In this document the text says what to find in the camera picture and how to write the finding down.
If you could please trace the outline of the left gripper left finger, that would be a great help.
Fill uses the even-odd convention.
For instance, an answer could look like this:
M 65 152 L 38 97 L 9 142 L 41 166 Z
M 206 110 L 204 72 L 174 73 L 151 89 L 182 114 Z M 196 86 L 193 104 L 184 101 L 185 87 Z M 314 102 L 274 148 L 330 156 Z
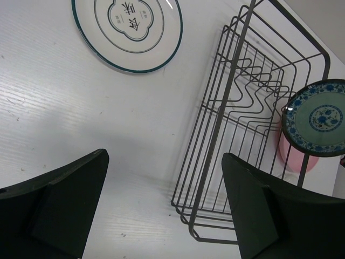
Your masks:
M 108 164 L 97 149 L 1 188 L 1 258 L 82 258 Z

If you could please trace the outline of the blue floral patterned plate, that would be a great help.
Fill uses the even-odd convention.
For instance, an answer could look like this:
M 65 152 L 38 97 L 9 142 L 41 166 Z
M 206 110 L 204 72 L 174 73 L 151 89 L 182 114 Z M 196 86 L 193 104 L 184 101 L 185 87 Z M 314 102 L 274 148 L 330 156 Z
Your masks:
M 299 90 L 283 108 L 281 128 L 300 152 L 344 155 L 344 80 L 321 80 Z

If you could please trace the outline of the clear glass plate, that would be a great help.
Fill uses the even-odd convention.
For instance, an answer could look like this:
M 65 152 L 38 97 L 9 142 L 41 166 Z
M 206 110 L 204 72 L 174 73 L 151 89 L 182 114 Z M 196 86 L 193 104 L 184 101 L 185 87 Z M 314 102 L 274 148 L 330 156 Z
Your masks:
M 294 185 L 297 183 L 299 175 L 290 172 L 284 172 L 280 175 L 280 178 L 287 182 L 292 182 Z

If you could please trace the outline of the white plate green rim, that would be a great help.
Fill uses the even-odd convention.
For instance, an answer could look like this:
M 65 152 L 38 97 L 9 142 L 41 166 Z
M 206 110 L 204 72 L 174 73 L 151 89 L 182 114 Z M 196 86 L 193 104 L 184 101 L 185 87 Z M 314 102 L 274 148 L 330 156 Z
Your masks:
M 151 73 L 176 55 L 183 37 L 178 1 L 72 1 L 86 45 L 107 65 Z

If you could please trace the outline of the pink plastic plate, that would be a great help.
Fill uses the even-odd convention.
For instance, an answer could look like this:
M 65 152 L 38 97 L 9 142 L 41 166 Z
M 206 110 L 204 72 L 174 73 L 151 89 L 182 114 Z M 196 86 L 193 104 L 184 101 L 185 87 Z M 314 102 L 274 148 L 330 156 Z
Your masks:
M 305 154 L 294 148 L 283 133 L 277 136 L 281 160 L 286 164 L 287 170 L 292 173 L 300 173 Z

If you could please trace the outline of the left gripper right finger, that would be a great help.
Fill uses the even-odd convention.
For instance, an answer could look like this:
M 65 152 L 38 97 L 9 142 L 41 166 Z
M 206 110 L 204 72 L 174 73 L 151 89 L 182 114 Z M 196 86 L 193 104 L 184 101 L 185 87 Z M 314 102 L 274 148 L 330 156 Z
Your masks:
M 242 258 L 344 258 L 344 200 L 295 186 L 232 153 L 222 172 Z

